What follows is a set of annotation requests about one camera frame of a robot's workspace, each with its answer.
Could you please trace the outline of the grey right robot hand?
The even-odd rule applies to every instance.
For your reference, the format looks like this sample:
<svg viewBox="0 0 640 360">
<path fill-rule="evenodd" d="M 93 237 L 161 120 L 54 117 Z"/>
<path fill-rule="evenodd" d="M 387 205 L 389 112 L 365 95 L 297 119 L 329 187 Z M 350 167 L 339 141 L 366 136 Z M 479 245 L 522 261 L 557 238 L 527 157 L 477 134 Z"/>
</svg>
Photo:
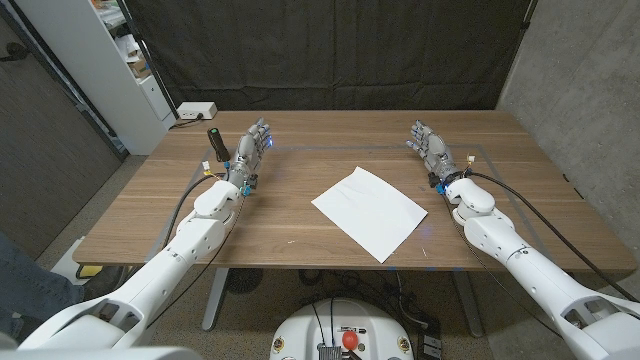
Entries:
<svg viewBox="0 0 640 360">
<path fill-rule="evenodd" d="M 411 126 L 410 134 L 412 139 L 407 140 L 406 145 L 422 159 L 428 170 L 429 186 L 443 193 L 462 174 L 454 162 L 449 146 L 420 120 L 416 120 Z"/>
</svg>

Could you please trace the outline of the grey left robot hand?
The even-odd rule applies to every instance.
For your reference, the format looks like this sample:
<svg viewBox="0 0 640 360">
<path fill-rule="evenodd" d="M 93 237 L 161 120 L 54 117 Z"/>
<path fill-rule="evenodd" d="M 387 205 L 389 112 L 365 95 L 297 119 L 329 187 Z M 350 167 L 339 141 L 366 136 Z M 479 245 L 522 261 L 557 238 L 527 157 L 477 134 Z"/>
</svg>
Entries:
<svg viewBox="0 0 640 360">
<path fill-rule="evenodd" d="M 272 145 L 270 125 L 259 117 L 240 138 L 226 180 L 247 195 L 255 187 L 262 157 Z"/>
</svg>

